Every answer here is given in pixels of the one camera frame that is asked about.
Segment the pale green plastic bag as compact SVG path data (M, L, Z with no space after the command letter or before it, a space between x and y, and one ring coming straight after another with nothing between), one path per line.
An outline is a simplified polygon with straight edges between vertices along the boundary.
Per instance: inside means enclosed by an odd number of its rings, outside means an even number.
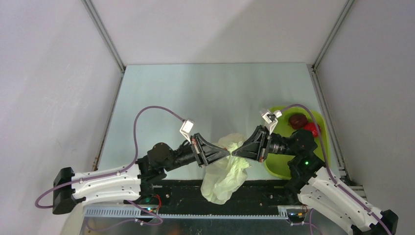
M202 196L211 203L225 204L246 181L250 166L246 159L233 155L206 166Z

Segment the red fake fruit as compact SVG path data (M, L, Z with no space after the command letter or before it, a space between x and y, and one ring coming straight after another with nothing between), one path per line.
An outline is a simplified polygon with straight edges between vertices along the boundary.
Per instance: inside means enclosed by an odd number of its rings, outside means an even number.
M309 122L303 128L304 130L312 132L315 138L318 137L322 131L321 127L318 124L316 125L314 122Z

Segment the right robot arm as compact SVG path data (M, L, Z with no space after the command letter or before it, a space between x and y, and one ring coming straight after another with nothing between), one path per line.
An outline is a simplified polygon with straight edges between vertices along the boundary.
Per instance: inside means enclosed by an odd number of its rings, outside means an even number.
M258 162L268 154L293 156L288 162L291 178L284 186L289 204L301 202L317 210L349 235L394 235L397 214L383 211L359 196L317 157L316 148L310 131L300 129L290 137L282 137L259 125L232 155Z

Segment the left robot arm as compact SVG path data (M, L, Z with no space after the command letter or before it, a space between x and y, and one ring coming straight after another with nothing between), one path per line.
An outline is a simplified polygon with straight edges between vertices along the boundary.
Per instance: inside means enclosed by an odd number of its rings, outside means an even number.
M72 212L83 206L109 201L136 201L149 204L154 200L153 183L166 177L166 172L196 162L207 166L230 155L226 148L207 142L200 134L184 141L176 150L163 142L155 144L134 164L95 172L76 173L62 168L54 179L52 213Z

